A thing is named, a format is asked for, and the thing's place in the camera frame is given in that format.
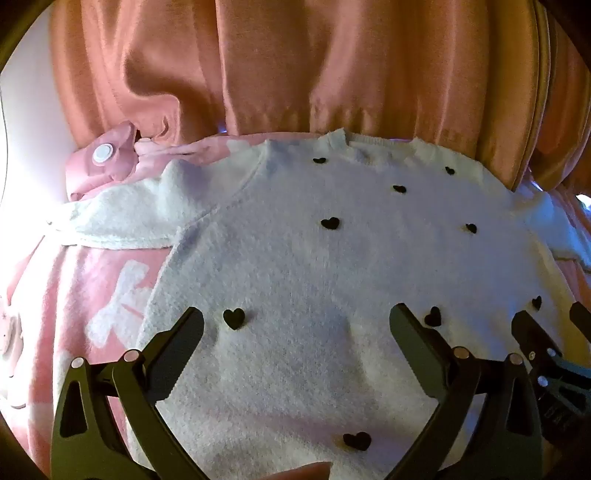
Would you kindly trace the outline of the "person's hand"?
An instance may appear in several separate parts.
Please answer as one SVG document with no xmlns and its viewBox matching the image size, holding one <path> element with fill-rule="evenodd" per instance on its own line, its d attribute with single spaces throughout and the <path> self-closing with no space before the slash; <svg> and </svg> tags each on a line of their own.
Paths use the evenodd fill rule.
<svg viewBox="0 0 591 480">
<path fill-rule="evenodd" d="M 264 477 L 263 480 L 329 480 L 331 470 L 332 462 L 315 462 Z"/>
</svg>

